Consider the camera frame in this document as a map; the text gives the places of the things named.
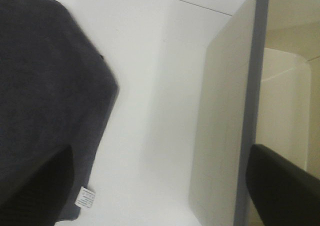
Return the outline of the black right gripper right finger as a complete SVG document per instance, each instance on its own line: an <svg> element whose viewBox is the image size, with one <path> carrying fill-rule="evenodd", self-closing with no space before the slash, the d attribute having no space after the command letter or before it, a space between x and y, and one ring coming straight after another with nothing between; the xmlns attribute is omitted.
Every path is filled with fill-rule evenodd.
<svg viewBox="0 0 320 226"><path fill-rule="evenodd" d="M320 224L320 180L270 148L252 145L245 180L264 225Z"/></svg>

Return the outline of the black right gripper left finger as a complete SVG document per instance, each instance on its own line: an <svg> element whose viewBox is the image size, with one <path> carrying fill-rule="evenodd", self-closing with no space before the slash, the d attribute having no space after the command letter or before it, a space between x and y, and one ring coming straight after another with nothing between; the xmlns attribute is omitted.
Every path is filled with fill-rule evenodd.
<svg viewBox="0 0 320 226"><path fill-rule="evenodd" d="M73 151L57 152L0 204L2 226L53 226L74 182Z"/></svg>

